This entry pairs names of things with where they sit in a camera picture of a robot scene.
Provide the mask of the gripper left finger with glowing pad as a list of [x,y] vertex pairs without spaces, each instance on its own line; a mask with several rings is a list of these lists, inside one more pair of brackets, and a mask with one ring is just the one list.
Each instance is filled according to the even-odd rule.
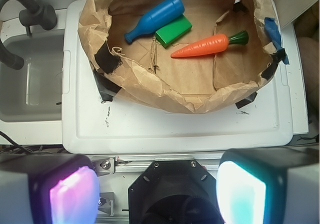
[[99,179],[81,154],[1,154],[2,224],[93,224]]

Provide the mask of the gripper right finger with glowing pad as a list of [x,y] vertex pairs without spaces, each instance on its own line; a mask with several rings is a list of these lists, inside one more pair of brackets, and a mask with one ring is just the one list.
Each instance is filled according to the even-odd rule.
[[317,147],[231,148],[216,175],[219,211],[227,224],[318,224]]

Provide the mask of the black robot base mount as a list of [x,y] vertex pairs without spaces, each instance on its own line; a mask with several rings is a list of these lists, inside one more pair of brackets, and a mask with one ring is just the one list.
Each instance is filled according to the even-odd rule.
[[216,179],[196,160],[154,161],[128,188],[131,224],[223,224]]

